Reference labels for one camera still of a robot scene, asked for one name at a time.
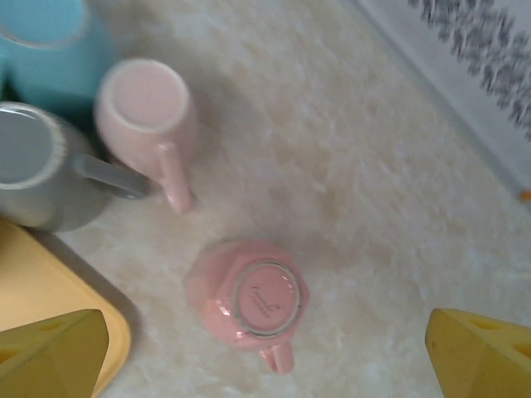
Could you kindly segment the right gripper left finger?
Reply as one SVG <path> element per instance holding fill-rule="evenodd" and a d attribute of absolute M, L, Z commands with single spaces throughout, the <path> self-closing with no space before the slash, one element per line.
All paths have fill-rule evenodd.
<path fill-rule="evenodd" d="M 91 398 L 109 346 L 99 309 L 0 332 L 0 398 Z"/>

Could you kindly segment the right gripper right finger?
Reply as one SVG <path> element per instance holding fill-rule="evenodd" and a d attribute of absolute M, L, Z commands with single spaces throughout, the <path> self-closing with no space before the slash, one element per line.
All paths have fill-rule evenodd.
<path fill-rule="evenodd" d="M 425 345 L 444 398 L 531 398 L 531 328 L 450 308 Z"/>

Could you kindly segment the yellow tray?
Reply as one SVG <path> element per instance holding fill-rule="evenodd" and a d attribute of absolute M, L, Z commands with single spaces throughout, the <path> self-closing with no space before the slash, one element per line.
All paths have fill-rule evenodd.
<path fill-rule="evenodd" d="M 92 398 L 100 398 L 125 364 L 131 331 L 124 315 L 20 226 L 0 218 L 0 331 L 96 308 L 109 347 Z"/>

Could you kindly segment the grey mug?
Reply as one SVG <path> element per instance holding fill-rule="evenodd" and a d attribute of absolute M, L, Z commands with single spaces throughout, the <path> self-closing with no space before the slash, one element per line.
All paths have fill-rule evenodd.
<path fill-rule="evenodd" d="M 144 198 L 149 181 L 97 157 L 65 120 L 0 102 L 0 215 L 40 231 L 70 231 L 97 217 L 112 192 Z"/>

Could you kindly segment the salmon pink faceted mug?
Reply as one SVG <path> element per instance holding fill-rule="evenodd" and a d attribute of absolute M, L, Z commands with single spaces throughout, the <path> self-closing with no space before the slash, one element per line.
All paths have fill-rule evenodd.
<path fill-rule="evenodd" d="M 258 352 L 278 374 L 293 370 L 291 342 L 309 288 L 288 251 L 251 238 L 211 245 L 196 258 L 185 292 L 203 327 L 218 340 Z"/>

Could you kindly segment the light pink mug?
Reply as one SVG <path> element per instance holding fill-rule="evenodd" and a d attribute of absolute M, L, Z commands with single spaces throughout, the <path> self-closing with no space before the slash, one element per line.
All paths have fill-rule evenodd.
<path fill-rule="evenodd" d="M 197 149 L 198 120 L 180 74 L 154 59 L 121 61 L 102 80 L 94 116 L 114 158 L 156 182 L 177 213 L 192 209 L 188 168 Z"/>

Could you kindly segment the light blue mug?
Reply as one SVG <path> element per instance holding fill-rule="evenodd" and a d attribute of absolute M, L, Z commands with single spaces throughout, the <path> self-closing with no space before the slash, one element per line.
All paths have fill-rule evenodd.
<path fill-rule="evenodd" d="M 100 82 L 118 58 L 87 0 L 0 0 L 0 59 L 27 104 L 92 129 Z"/>

